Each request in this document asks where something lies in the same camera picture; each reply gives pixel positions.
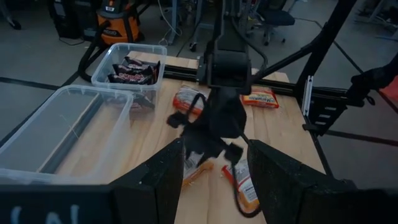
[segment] floor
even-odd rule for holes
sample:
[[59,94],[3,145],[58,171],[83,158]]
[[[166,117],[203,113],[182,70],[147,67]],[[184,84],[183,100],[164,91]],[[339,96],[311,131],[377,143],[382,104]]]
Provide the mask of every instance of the floor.
[[[273,40],[270,46],[265,47],[261,45],[259,32],[255,33],[252,40],[266,53],[269,65],[272,65],[309,43],[320,32],[336,3],[336,0],[297,2],[291,12],[297,18],[295,25],[279,28],[287,39],[285,44]],[[150,24],[141,27],[147,44],[157,44],[167,31],[165,22],[159,20],[158,11],[157,7],[150,7],[141,17],[142,24]],[[350,78],[359,74],[358,67],[367,70],[384,65],[398,51],[396,42],[374,38],[384,33],[383,29],[355,22],[355,11],[351,12],[336,38],[336,44],[331,46],[321,64],[315,76],[315,86],[348,88]],[[12,30],[0,19],[0,144],[4,144],[13,130],[71,77],[89,45],[85,42],[69,46],[59,41],[45,7],[33,5],[29,10],[15,11],[13,14],[22,24],[23,29],[20,31]],[[168,55],[176,56],[180,49],[179,57],[197,58],[203,53],[211,32],[200,32],[198,50],[193,53],[187,46],[183,47],[184,43],[189,44],[192,29],[192,26],[183,27],[182,36],[167,48]],[[250,56],[253,66],[259,67],[261,58],[253,51]],[[89,74],[93,73],[100,58],[88,69]],[[307,59],[302,58],[284,67],[281,72],[287,73],[291,82],[296,82]],[[4,78],[42,83],[42,88],[6,83],[8,79]],[[89,85],[80,78],[72,83]],[[364,108],[349,108],[331,129],[398,141],[398,135],[395,134],[398,114],[378,93],[371,95],[376,100],[376,106],[366,104]],[[395,175],[398,173],[398,148],[330,135],[319,137],[319,142],[337,179],[352,179],[361,189],[398,187]]]

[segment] snack bag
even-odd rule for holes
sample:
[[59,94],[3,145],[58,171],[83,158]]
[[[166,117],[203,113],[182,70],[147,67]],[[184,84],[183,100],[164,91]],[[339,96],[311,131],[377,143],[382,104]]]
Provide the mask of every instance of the snack bag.
[[192,152],[191,156],[188,159],[184,160],[182,188],[185,188],[186,186],[191,184],[204,171],[213,169],[214,163],[212,163],[211,161],[205,161],[204,163],[202,163],[200,166],[197,167],[197,164],[199,163],[201,157],[202,155]]
[[143,111],[153,111],[155,109],[155,104],[149,98],[150,92],[147,94],[135,93],[133,94],[133,103],[131,105],[130,111],[132,112],[143,112]]
[[152,76],[144,76],[142,74],[130,75],[126,73],[119,73],[119,75],[108,75],[110,83],[127,83],[135,85],[147,85],[152,83]]
[[[248,211],[254,210],[259,206],[259,200],[251,182],[248,160],[243,159],[239,161],[236,166],[236,181],[238,183],[238,193],[240,202],[247,208]],[[231,165],[223,166],[222,173],[229,182],[233,184],[234,177],[232,175]]]
[[133,70],[138,70],[138,71],[144,71],[143,75],[152,75],[153,78],[151,78],[151,82],[148,83],[148,85],[153,85],[157,82],[157,79],[159,77],[159,71],[160,71],[160,61],[156,63],[156,65],[149,65],[149,64],[144,64],[144,62],[141,62],[138,59],[135,58],[130,58],[126,56],[125,61],[127,62],[127,67],[131,68]]
[[269,88],[253,88],[248,96],[241,96],[244,105],[260,106],[264,108],[278,108],[274,92]]
[[[202,93],[194,88],[191,88],[189,86],[183,85],[181,86],[181,89],[175,94],[173,98],[173,105],[179,110],[186,111],[189,109],[193,98],[196,96],[196,94]],[[199,115],[201,111],[203,110],[203,101],[199,99],[195,105],[195,107],[192,110],[193,114]]]

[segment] clear plastic bin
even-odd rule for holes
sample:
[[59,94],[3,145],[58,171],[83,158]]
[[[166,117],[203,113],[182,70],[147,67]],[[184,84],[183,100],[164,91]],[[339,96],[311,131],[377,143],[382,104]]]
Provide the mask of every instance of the clear plastic bin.
[[132,101],[127,91],[60,88],[0,148],[0,184],[109,182],[131,138]]
[[[108,75],[115,74],[112,65],[115,63],[127,65],[127,62],[124,59],[125,56],[129,56],[130,58],[136,58],[140,61],[153,65],[160,61],[159,77],[157,79],[157,82],[153,85],[110,83],[108,80]],[[108,50],[101,63],[98,65],[93,74],[93,77],[91,78],[91,82],[94,86],[97,87],[111,88],[116,90],[129,90],[135,93],[134,98],[136,99],[136,101],[133,104],[132,111],[140,112],[140,102],[142,102],[143,100],[149,100],[151,103],[150,106],[153,106],[153,108],[148,108],[145,105],[146,110],[142,111],[144,111],[145,113],[154,111],[157,104],[158,91],[160,90],[160,87],[162,85],[166,56],[167,49],[159,45],[125,43],[114,44]]]

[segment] desk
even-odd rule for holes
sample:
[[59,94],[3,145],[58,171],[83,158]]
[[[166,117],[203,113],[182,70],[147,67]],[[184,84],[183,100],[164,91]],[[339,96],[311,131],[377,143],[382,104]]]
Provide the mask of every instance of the desk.
[[[133,52],[129,56],[148,62],[158,60],[156,55],[145,53]],[[187,58],[167,57],[167,64],[188,68],[197,67],[196,60]],[[289,81],[286,74],[279,72],[267,78]],[[181,128],[173,129],[166,124],[167,117],[175,111],[172,98],[181,85],[209,91],[206,87],[197,86],[195,83],[164,79],[154,119],[131,121],[131,143],[125,149],[119,150],[116,164],[120,169],[112,179],[135,168],[181,133]],[[264,141],[306,165],[325,172],[310,134],[302,128],[304,118],[296,99],[280,95],[277,95],[277,99],[280,108],[276,110],[245,106],[248,114],[246,135],[248,138]],[[232,141],[246,147],[241,138]],[[211,172],[203,173],[181,193],[175,223],[265,223],[262,214],[252,219],[244,218],[239,214],[233,202],[232,186],[226,178],[220,176],[222,166],[228,162],[220,156],[214,159],[214,163],[215,166]]]

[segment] shop vacuum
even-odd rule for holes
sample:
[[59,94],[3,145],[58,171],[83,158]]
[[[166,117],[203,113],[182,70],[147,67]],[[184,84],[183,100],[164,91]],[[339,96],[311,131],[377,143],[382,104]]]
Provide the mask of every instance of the shop vacuum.
[[139,30],[139,16],[150,6],[150,1],[138,12],[143,0],[134,4],[128,0],[104,0],[97,11],[98,28],[90,46],[80,60],[77,75],[91,82],[86,69],[110,46],[116,43],[135,43],[144,40]]

